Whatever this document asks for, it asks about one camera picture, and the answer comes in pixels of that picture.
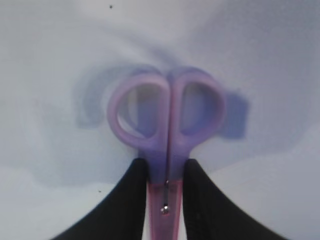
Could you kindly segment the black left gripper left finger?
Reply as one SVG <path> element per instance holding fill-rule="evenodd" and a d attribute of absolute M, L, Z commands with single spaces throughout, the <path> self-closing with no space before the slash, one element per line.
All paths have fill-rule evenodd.
<path fill-rule="evenodd" d="M 146 212 L 147 180 L 146 160 L 134 159 L 108 196 L 54 239 L 141 240 Z"/>

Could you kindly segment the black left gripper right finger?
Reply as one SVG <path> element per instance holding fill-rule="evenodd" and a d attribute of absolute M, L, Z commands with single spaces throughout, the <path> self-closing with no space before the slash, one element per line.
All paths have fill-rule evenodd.
<path fill-rule="evenodd" d="M 282 240 L 234 204 L 196 159 L 183 171 L 183 218 L 189 240 Z"/>

